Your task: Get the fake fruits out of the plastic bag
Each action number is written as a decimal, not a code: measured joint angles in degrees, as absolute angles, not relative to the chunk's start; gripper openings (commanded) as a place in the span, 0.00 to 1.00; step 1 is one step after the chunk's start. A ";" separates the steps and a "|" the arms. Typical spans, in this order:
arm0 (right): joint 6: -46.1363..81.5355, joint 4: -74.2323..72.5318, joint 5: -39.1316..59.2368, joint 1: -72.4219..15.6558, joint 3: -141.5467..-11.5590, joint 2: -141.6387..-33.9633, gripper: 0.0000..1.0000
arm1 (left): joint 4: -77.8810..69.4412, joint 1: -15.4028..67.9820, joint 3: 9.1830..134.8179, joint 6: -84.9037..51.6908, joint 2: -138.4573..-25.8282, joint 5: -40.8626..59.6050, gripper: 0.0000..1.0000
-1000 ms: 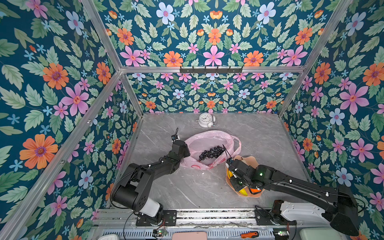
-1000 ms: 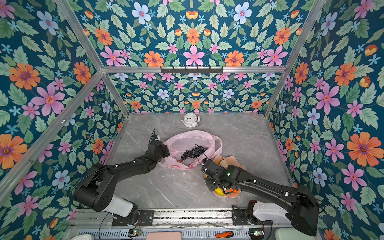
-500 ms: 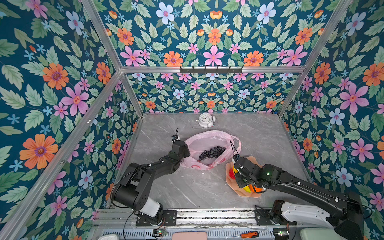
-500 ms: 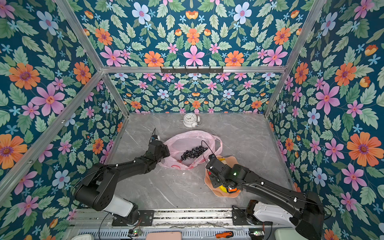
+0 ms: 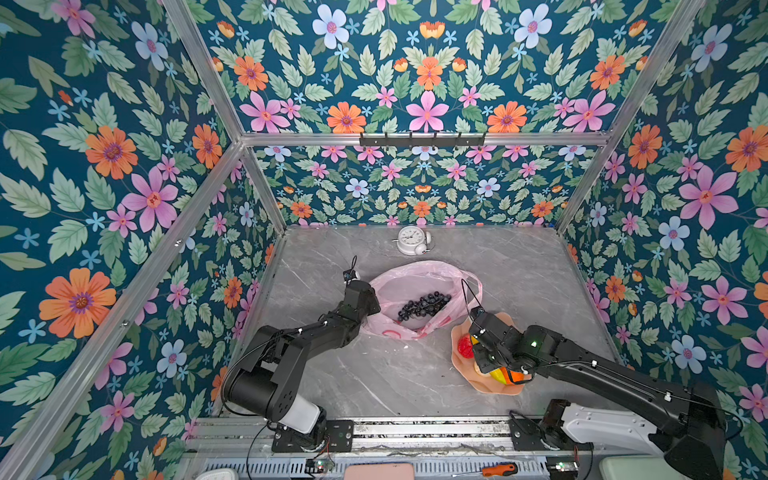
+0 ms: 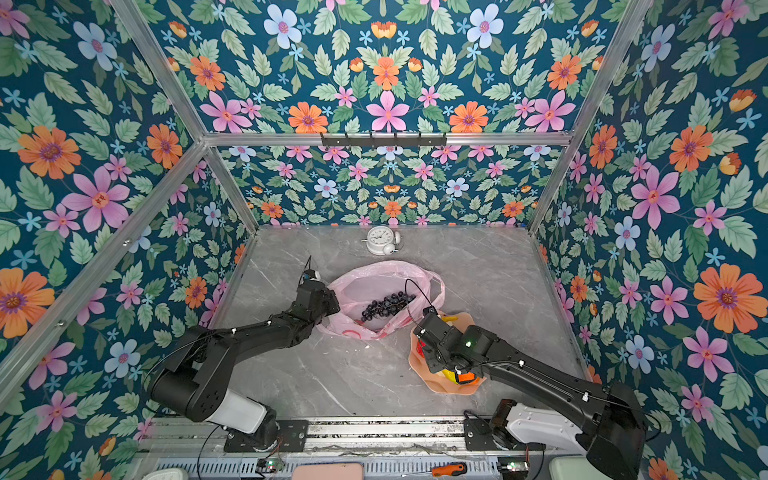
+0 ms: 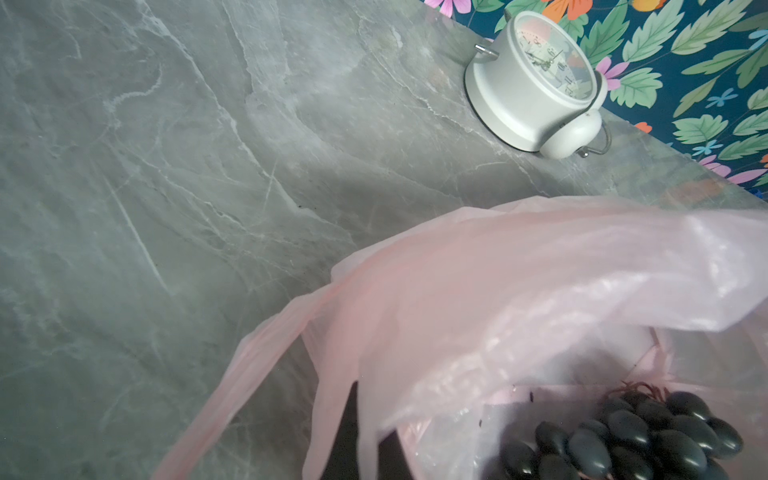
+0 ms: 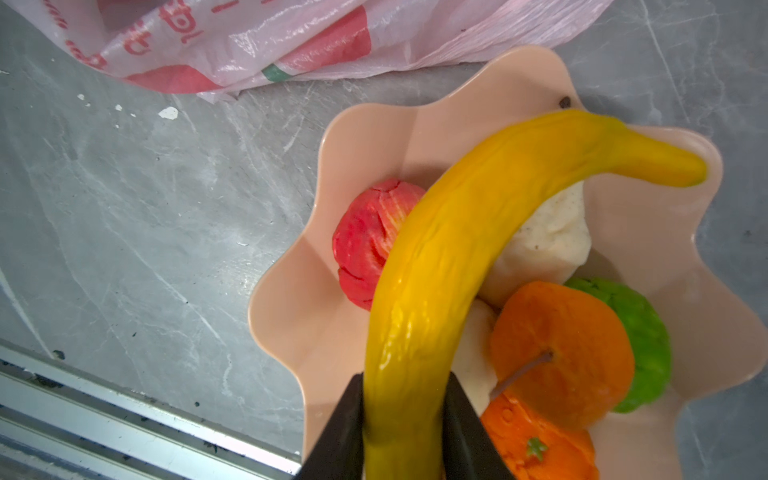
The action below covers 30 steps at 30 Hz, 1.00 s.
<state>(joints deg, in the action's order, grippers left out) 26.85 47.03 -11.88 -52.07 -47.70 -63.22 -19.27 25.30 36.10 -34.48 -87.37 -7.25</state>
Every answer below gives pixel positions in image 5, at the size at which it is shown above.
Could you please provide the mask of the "fake red apple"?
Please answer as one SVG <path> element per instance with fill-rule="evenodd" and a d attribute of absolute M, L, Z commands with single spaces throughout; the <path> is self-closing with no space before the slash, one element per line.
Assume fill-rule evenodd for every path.
<path fill-rule="evenodd" d="M 472 360 L 474 358 L 473 347 L 474 339 L 469 334 L 462 336 L 456 344 L 458 354 L 464 359 Z"/>

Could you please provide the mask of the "fake black grapes bunch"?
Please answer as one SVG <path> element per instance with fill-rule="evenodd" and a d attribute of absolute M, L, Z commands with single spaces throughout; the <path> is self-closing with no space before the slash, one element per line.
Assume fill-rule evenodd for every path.
<path fill-rule="evenodd" d="M 450 294 L 439 291 L 427 293 L 418 299 L 407 301 L 398 311 L 396 320 L 399 323 L 412 318 L 426 318 L 436 315 L 452 299 Z"/>

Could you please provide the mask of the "fake yellow banana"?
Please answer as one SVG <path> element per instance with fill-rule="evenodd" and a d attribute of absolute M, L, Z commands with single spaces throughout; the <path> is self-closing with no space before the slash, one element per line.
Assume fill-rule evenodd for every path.
<path fill-rule="evenodd" d="M 505 368 L 498 368 L 489 373 L 490 377 L 494 379 L 496 382 L 508 385 L 510 383 L 510 377 L 507 373 L 507 370 Z"/>

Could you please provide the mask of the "pink flower-shaped bowl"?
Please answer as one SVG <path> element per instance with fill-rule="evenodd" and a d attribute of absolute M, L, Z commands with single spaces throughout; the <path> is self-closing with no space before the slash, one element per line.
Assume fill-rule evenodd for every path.
<path fill-rule="evenodd" d="M 460 373 L 460 375 L 478 392 L 489 395 L 506 395 L 516 396 L 519 395 L 525 385 L 503 385 L 496 382 L 488 374 L 482 373 L 476 362 L 475 358 L 472 360 L 462 358 L 456 349 L 458 340 L 469 334 L 471 320 L 466 318 L 461 324 L 455 326 L 451 330 L 451 362 L 454 368 Z"/>

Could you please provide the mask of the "pink plastic bag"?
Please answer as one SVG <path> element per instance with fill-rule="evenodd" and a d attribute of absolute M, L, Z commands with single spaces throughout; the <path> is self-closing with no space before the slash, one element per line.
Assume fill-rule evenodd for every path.
<path fill-rule="evenodd" d="M 418 261 L 390 269 L 374 278 L 381 312 L 364 322 L 363 331 L 395 340 L 421 340 L 431 333 L 463 321 L 483 299 L 483 284 L 473 273 L 441 261 Z M 452 296 L 436 315 L 399 323 L 397 313 L 409 300 L 439 291 Z"/>

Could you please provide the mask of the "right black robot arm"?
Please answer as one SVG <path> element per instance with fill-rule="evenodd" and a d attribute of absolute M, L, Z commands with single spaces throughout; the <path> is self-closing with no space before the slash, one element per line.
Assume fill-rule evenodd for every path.
<path fill-rule="evenodd" d="M 525 382 L 553 378 L 598 394 L 654 425 L 650 442 L 677 472 L 691 479 L 723 477 L 727 419 L 712 385 L 653 378 L 551 329 L 532 325 L 521 332 L 480 306 L 469 311 L 469 319 L 483 373 L 504 367 L 521 373 Z"/>

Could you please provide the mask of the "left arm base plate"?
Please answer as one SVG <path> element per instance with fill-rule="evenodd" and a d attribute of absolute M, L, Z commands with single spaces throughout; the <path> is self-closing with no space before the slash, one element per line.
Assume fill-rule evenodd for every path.
<path fill-rule="evenodd" d="M 303 434 L 280 426 L 273 436 L 273 453 L 349 453 L 352 451 L 355 422 L 352 420 L 322 420 L 314 429 Z"/>

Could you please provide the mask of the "fake persimmon orange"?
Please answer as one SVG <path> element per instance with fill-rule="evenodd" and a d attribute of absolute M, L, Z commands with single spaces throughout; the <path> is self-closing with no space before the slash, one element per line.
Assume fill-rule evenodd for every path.
<path fill-rule="evenodd" d="M 506 370 L 506 378 L 508 385 L 524 385 L 531 381 L 532 376 L 521 372 Z"/>

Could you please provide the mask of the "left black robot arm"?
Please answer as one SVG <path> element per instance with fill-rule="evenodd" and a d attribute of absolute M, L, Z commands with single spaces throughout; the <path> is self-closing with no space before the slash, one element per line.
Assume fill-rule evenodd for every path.
<path fill-rule="evenodd" d="M 317 321 L 293 329 L 261 327 L 229 367 L 220 391 L 222 404 L 302 435 L 313 433 L 324 413 L 299 394 L 306 364 L 327 351 L 346 347 L 357 338 L 364 321 L 380 311 L 375 289 L 362 280 L 350 280 L 336 308 Z"/>

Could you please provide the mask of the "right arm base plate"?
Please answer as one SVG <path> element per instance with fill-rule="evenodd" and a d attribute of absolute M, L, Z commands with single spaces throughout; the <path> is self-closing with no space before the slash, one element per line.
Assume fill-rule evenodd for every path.
<path fill-rule="evenodd" d="M 592 442 L 578 442 L 566 433 L 562 421 L 551 416 L 531 418 L 515 410 L 509 411 L 510 439 L 518 451 L 592 451 Z"/>

